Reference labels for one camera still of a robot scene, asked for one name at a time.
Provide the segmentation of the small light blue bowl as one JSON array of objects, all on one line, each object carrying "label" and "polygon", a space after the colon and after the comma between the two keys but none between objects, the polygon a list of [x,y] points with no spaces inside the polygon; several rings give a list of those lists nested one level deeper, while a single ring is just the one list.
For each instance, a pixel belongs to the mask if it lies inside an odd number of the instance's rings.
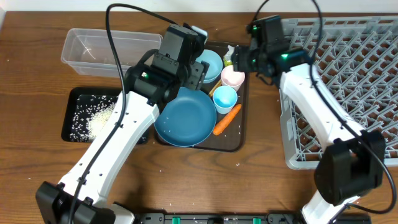
[{"label": "small light blue bowl", "polygon": [[223,61],[221,57],[214,51],[205,49],[203,53],[196,59],[197,62],[206,62],[209,64],[204,83],[211,83],[217,79],[223,69]]}]

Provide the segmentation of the pink plastic cup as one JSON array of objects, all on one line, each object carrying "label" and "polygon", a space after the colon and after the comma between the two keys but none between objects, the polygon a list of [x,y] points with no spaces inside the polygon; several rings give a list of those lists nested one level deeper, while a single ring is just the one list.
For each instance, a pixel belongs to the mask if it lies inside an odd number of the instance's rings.
[{"label": "pink plastic cup", "polygon": [[222,85],[230,86],[235,91],[238,91],[245,81],[244,72],[235,72],[232,65],[228,65],[221,71]]}]

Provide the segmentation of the large dark blue plate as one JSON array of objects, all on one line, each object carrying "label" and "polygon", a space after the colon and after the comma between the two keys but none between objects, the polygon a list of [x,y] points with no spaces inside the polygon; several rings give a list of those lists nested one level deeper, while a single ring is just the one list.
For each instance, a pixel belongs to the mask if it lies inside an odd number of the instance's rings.
[{"label": "large dark blue plate", "polygon": [[155,122],[157,134],[167,143],[191,147],[203,142],[216,124],[216,109],[210,97],[200,90],[179,89]]}]

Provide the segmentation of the pile of white rice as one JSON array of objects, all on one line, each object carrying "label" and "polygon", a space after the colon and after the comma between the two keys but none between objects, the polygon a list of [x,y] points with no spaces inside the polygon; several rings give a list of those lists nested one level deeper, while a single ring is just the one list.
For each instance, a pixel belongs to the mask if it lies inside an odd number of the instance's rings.
[{"label": "pile of white rice", "polygon": [[118,96],[80,95],[72,110],[71,142],[92,142],[113,113]]}]

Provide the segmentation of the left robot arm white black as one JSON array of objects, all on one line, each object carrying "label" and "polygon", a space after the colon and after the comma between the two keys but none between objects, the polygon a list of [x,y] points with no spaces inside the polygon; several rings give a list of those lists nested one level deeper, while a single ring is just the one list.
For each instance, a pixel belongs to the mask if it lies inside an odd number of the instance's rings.
[{"label": "left robot arm white black", "polygon": [[88,150],[57,185],[44,182],[37,190],[45,223],[134,223],[130,210],[107,204],[109,192],[160,107],[181,89],[200,89],[208,64],[196,59],[207,38],[198,27],[171,24],[160,48],[148,50],[126,71],[116,106]]}]

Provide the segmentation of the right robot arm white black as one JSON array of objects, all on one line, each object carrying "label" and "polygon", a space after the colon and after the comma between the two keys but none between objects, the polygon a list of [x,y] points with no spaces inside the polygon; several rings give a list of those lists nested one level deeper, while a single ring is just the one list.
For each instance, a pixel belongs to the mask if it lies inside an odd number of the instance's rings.
[{"label": "right robot arm white black", "polygon": [[382,184],[386,141],[366,131],[337,102],[301,48],[290,49],[279,16],[254,18],[246,28],[249,46],[232,54],[235,71],[271,79],[312,127],[323,150],[315,173],[317,191],[301,210],[305,223],[332,223],[344,209]]}]

